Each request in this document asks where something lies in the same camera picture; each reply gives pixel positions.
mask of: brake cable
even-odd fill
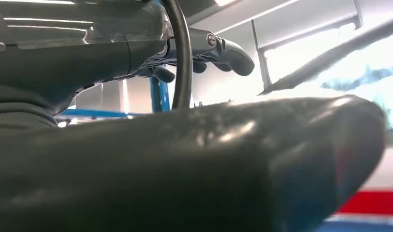
[[[174,30],[177,48],[175,93],[172,109],[187,109],[192,94],[192,48],[185,16],[177,0],[161,0]]]

